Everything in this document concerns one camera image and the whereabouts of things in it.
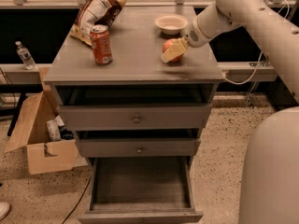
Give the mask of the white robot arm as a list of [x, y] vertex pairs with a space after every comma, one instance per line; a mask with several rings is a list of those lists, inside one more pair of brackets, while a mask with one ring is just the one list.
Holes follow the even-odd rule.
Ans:
[[[215, 0], [162, 55], [168, 63], [189, 47], [243, 26], [299, 100], [299, 27], [268, 0]], [[250, 138], [242, 173], [239, 224], [299, 224], [299, 107], [265, 119]]]

